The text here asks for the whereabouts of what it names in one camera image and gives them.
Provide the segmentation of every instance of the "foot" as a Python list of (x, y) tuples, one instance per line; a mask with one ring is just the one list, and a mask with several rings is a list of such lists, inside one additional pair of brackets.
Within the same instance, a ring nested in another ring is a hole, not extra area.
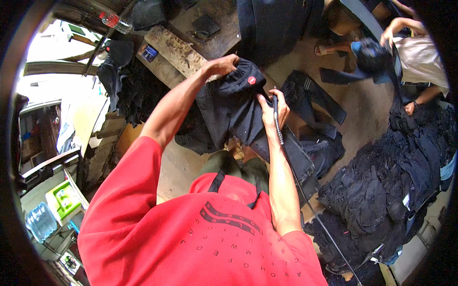
[(336, 49), (333, 47), (325, 47), (325, 46), (316, 46), (315, 47), (315, 54), (317, 56), (325, 55), (325, 54), (333, 54), (335, 53)]

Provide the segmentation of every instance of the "white shirt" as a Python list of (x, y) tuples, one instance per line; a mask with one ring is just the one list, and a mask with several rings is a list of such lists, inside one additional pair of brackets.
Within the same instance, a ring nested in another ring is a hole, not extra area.
[(429, 35), (393, 38), (402, 65), (402, 81), (431, 82), (447, 96), (448, 81), (441, 58)]

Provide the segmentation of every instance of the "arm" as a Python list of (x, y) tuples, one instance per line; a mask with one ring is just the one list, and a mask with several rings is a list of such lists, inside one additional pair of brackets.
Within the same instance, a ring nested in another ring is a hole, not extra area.
[[(440, 92), (441, 90), (438, 86), (430, 86), (429, 88), (426, 88), (417, 99), (415, 99), (415, 102), (417, 104), (424, 104), (430, 101), (431, 99), (435, 98)], [(404, 110), (408, 115), (412, 115), (415, 110), (414, 102), (411, 102), (404, 106)]]
[(197, 92), (212, 75), (226, 75), (235, 70), (239, 61), (235, 54), (207, 62), (195, 74), (169, 91), (157, 104), (145, 123), (140, 136), (156, 140), (162, 150), (175, 136), (189, 111)]
[[(271, 94), (278, 96), (278, 123), (282, 128), (289, 113), (283, 93), (272, 89)], [(257, 99), (262, 107), (262, 120), (266, 127), (270, 152), (269, 197), (272, 211), (272, 224), (276, 231), (285, 235), (292, 231), (301, 231), (299, 197), (293, 174), (283, 154), (277, 130), (273, 120), (273, 108), (267, 105), (264, 96), (258, 94)]]
[(402, 28), (407, 27), (415, 30), (420, 35), (427, 35), (428, 31), (420, 21), (415, 21), (409, 18), (394, 18), (390, 25), (380, 36), (380, 43), (383, 44), (386, 40), (389, 41), (390, 47), (393, 47), (393, 34), (398, 33)]
[(411, 15), (414, 19), (417, 18), (417, 14), (415, 13), (415, 11), (412, 8), (407, 7), (406, 5), (402, 4), (398, 0), (391, 0), (391, 2), (393, 2), (393, 4), (396, 5), (403, 13), (407, 15)]

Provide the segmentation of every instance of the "pile of black clothing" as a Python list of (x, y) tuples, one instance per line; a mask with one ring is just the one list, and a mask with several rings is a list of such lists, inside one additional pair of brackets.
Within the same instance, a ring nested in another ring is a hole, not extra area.
[[(413, 124), (405, 123), (403, 112), (395, 100), (387, 133), (362, 147), (318, 192), (327, 209), (319, 216), (353, 268), (372, 257), (393, 263), (422, 226), (428, 204), (446, 190), (440, 168), (457, 150), (454, 109), (419, 106)], [(315, 236), (328, 270), (349, 271), (319, 223), (305, 231)]]
[[(108, 56), (98, 68), (97, 75), (110, 97), (110, 111), (117, 110), (127, 123), (136, 127), (148, 119), (170, 89), (140, 60), (132, 57), (133, 47), (133, 42), (129, 41), (107, 42)], [(213, 144), (195, 102), (175, 135), (175, 141), (200, 155), (219, 150)]]

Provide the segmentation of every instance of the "wooden table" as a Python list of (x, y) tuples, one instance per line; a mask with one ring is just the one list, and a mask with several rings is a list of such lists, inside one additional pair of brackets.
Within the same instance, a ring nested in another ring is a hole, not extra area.
[[(204, 43), (187, 34), (193, 31), (192, 22), (203, 15), (210, 16), (221, 28)], [(237, 9), (232, 1), (207, 0), (199, 1), (194, 7), (182, 10), (166, 26), (182, 40), (192, 43), (192, 47), (207, 60), (226, 55), (240, 42), (239, 19)]]
[[(208, 41), (200, 43), (186, 32), (192, 31), (192, 22), (204, 14), (212, 17), (221, 30)], [(151, 28), (145, 35), (145, 42), (159, 54), (151, 63), (139, 54), (137, 58), (160, 81), (173, 88), (194, 74), (207, 60), (222, 57), (234, 50), (240, 42), (237, 10), (231, 1), (200, 1), (196, 6), (182, 10), (166, 25)]]

